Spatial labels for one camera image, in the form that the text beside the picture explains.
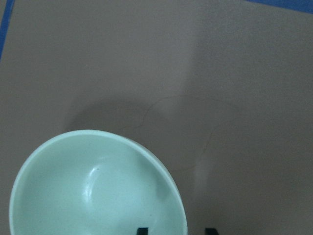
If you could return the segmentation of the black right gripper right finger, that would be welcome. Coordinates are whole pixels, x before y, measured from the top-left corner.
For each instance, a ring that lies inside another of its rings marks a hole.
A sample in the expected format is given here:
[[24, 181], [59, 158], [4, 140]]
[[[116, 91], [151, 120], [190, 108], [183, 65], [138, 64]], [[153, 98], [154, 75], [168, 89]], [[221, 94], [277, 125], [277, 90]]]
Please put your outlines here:
[[205, 235], [219, 235], [215, 228], [205, 228]]

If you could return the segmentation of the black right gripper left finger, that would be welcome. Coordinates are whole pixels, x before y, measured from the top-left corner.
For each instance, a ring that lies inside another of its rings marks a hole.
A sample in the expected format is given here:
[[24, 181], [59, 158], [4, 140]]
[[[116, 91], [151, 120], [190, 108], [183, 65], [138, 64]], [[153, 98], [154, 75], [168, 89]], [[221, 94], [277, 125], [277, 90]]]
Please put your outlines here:
[[136, 235], [148, 235], [148, 228], [138, 228]]

